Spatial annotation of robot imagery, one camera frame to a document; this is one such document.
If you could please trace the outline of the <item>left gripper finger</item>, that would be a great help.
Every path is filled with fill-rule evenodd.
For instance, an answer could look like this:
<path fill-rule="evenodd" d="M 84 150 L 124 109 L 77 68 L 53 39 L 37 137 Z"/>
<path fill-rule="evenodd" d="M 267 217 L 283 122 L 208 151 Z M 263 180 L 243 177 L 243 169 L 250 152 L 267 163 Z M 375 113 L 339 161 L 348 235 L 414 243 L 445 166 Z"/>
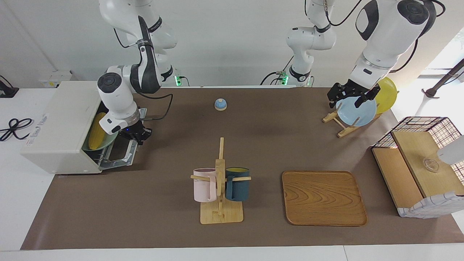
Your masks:
<path fill-rule="evenodd" d="M 359 108 L 364 102 L 368 100 L 374 100 L 377 94 L 380 92 L 381 88 L 379 85 L 375 85 L 372 89 L 369 91 L 363 92 L 363 91 L 358 91 L 359 97 L 355 101 L 355 107 Z"/>
<path fill-rule="evenodd" d="M 330 101 L 329 107 L 334 108 L 337 101 L 343 99 L 343 86 L 334 84 L 327 93 L 327 98 Z"/>

